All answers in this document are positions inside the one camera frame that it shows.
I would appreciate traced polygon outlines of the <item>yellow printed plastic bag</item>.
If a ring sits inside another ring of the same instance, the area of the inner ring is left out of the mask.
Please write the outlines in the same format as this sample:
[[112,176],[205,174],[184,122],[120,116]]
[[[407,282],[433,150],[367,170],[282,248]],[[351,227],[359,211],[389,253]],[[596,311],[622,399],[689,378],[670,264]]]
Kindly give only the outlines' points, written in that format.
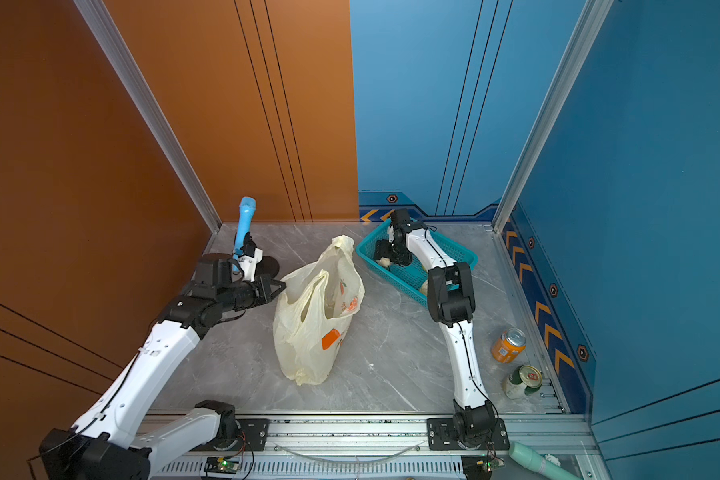
[[365,288],[353,261],[354,240],[332,239],[320,257],[283,278],[273,323],[282,373],[298,385],[319,385],[329,376]]

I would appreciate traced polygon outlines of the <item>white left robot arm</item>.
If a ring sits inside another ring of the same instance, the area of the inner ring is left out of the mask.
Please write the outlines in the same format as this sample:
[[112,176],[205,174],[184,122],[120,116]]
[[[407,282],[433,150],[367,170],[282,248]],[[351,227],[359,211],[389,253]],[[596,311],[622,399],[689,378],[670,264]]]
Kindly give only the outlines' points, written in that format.
[[132,360],[67,430],[53,429],[37,459],[50,479],[148,479],[200,445],[242,445],[233,405],[198,403],[183,417],[139,436],[158,394],[212,328],[272,302],[286,285],[271,256],[205,254],[181,293],[168,302]]

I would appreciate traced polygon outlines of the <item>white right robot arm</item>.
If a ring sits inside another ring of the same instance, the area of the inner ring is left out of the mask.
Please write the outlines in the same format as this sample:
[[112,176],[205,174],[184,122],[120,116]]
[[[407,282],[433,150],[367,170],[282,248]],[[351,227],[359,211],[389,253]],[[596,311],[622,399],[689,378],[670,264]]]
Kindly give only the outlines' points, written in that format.
[[487,444],[500,417],[485,389],[475,348],[472,262],[457,245],[413,219],[406,209],[391,212],[372,258],[398,270],[414,265],[423,268],[426,306],[444,335],[453,372],[455,440],[466,449]]

